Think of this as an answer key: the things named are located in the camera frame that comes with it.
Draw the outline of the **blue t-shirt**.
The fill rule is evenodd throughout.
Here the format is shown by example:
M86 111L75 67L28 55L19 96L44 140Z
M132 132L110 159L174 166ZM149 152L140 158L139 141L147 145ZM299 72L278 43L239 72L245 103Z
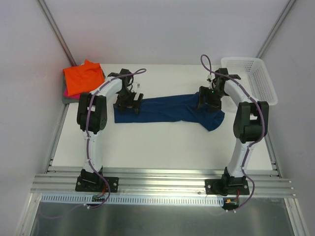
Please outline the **blue t-shirt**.
M197 109L199 93L147 98L142 100L139 114L131 108L114 108L115 123L192 122L213 131L223 122L225 113L209 113L207 105Z

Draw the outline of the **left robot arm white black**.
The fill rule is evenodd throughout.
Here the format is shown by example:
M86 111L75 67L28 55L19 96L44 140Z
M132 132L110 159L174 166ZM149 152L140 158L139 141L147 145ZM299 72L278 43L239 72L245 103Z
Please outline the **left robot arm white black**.
M101 144L98 138L107 125L107 102L117 95L114 107L124 112L131 109L139 115L143 94L137 95L133 90L134 76L146 72L145 68L131 72L121 69L120 73L110 73L100 86L91 92L80 95L77 124L83 132L86 145L85 164L80 174L80 184L85 184L92 190L98 191L105 183L102 175Z

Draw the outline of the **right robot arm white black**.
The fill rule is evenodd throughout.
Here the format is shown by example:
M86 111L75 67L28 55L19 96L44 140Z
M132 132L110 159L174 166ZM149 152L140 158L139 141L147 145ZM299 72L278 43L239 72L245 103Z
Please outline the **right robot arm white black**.
M229 96L237 106L233 123L236 138L235 148L227 167L219 179L207 179L207 193L227 196L240 193L249 194L246 168L256 144L266 135L268 129L269 104L258 101L241 85L241 78L229 74L227 68L214 72L209 88L199 88L197 110L205 108L210 114L221 110L221 99Z

